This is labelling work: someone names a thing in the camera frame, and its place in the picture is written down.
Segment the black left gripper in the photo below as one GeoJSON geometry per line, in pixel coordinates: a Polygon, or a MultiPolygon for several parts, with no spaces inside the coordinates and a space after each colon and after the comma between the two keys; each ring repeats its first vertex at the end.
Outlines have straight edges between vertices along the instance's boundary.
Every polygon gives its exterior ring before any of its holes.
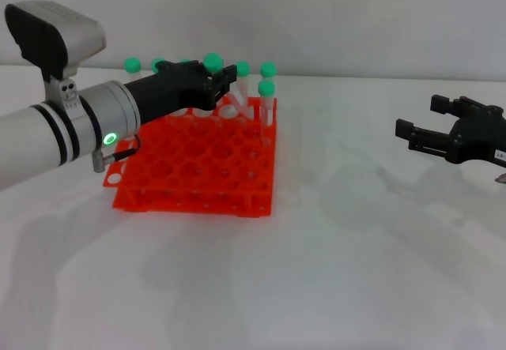
{"type": "Polygon", "coordinates": [[[159,62],[157,72],[125,84],[134,98],[144,125],[183,108],[212,111],[236,82],[237,66],[225,66],[213,74],[192,62],[159,62]]]}

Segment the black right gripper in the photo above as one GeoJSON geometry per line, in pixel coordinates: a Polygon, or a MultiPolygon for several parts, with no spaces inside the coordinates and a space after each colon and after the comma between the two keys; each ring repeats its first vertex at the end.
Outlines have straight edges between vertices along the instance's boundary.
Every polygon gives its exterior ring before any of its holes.
{"type": "Polygon", "coordinates": [[[397,119],[395,136],[408,141],[408,149],[433,156],[446,157],[451,164],[484,160],[505,167],[504,109],[484,105],[465,96],[450,100],[433,95],[430,110],[453,115],[457,121],[448,134],[425,130],[397,119]]]}

